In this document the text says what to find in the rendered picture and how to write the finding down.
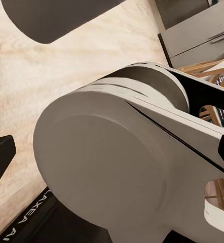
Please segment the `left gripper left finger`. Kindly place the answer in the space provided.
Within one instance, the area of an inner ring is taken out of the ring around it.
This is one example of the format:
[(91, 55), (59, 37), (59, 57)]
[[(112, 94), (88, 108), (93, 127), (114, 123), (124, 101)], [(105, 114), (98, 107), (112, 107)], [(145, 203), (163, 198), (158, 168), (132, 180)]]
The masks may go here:
[(7, 135), (0, 137), (0, 179), (15, 155), (16, 145), (13, 136)]

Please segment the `trash can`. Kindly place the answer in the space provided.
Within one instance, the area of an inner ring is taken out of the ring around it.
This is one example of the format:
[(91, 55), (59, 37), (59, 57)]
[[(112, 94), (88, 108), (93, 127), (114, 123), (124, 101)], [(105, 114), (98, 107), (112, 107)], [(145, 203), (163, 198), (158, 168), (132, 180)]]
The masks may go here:
[(32, 40), (49, 44), (125, 0), (1, 0), (14, 25)]

